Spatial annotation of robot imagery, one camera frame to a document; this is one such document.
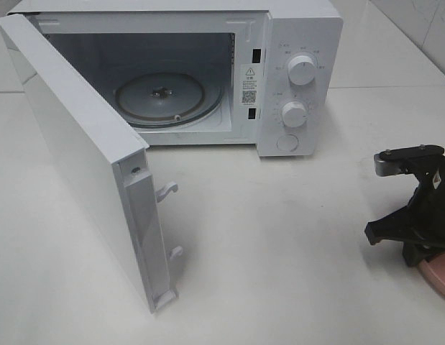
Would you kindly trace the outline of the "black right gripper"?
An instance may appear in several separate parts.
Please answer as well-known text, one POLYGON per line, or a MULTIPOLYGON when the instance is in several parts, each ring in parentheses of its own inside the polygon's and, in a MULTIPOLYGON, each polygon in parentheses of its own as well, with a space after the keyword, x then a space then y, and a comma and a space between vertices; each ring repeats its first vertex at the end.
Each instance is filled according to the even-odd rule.
POLYGON ((371 245, 403 242, 408 267, 445 253, 445 151, 437 145, 408 149, 410 172, 419 181, 408 211, 395 211, 369 222, 364 233, 371 245))

